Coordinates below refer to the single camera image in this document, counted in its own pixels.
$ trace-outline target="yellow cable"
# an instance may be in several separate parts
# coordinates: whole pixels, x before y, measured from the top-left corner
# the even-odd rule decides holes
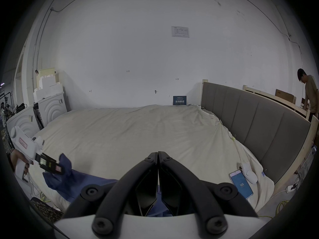
[[[272,219],[272,217],[270,217],[270,216],[258,216],[258,217],[268,217],[268,218],[271,218],[271,219]]]
[[[50,202],[50,200],[47,200],[47,201],[44,200],[44,199],[45,199],[45,194],[44,194],[42,191],[41,191],[41,193],[40,193],[40,199],[41,199],[41,201],[44,202],[44,203]]]
[[[276,208],[276,215],[280,212],[280,207],[282,205],[282,207],[284,208],[284,206],[289,202],[289,200],[284,200],[284,201],[281,201],[278,205],[277,205],[277,208]]]

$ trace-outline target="white foam block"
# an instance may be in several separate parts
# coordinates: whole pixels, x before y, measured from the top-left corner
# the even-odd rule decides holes
[[[39,87],[42,89],[46,89],[46,88],[53,86],[55,84],[56,84],[55,75],[53,75],[53,74],[42,76],[39,80]]]
[[[43,98],[48,98],[50,96],[53,96],[62,92],[63,92],[63,86],[60,82],[57,82],[55,85],[46,87],[44,89],[43,88],[35,89],[33,92],[34,102],[36,103],[42,100]]]

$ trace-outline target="power strip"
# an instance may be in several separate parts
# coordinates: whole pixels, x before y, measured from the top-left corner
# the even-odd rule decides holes
[[[286,192],[287,193],[290,193],[290,192],[292,192],[292,191],[294,191],[296,188],[293,188],[293,185],[290,185],[290,186],[288,186],[287,188],[286,188]]]

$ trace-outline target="smartphone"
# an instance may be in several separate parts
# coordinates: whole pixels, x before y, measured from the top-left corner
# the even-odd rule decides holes
[[[229,176],[233,184],[238,189],[238,192],[241,193],[245,199],[253,195],[253,191],[240,170],[230,173]]]

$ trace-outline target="wooden bed frame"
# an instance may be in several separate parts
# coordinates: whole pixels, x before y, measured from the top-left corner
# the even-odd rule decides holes
[[[208,80],[203,80],[202,82],[202,89],[201,89],[201,97],[203,97],[203,85],[204,82],[208,82]],[[243,90],[241,91],[249,91],[252,92],[255,95],[259,95],[263,98],[270,99],[273,102],[276,102],[278,105],[285,107],[286,109],[292,109],[296,114],[299,114],[303,119],[308,120],[310,111],[305,111],[302,108],[294,105],[293,103],[286,101],[282,98],[279,98],[277,96],[273,96],[271,94],[262,92],[260,90],[255,90],[248,88],[246,85],[244,85]],[[279,191],[283,190],[283,186],[285,183],[292,177],[295,171],[300,167],[302,161],[305,159],[306,155],[310,152],[313,140],[316,136],[317,133],[317,127],[318,127],[319,120],[313,116],[312,121],[310,123],[310,128],[308,131],[308,134],[305,138],[305,141],[301,147],[301,150],[297,154],[295,160],[292,162],[290,167],[287,169],[287,171],[284,173],[284,175],[275,183],[275,188],[274,188],[274,194],[278,193]]]
[[[274,100],[274,101],[276,101],[276,102],[278,102],[278,103],[280,103],[282,105],[285,105],[285,106],[289,107],[290,109],[294,110],[295,112],[297,112],[301,116],[305,117],[307,120],[309,119],[309,115],[310,115],[310,110],[309,109],[307,111],[305,111],[304,109],[300,108],[299,106],[297,106],[297,105],[295,105],[295,104],[293,104],[293,103],[291,103],[291,102],[289,102],[289,101],[287,101],[285,99],[282,99],[280,97],[268,94],[266,92],[262,92],[260,90],[249,88],[249,87],[247,87],[247,85],[243,86],[243,90],[252,92],[254,94],[261,95],[261,96],[269,98],[271,100]]]

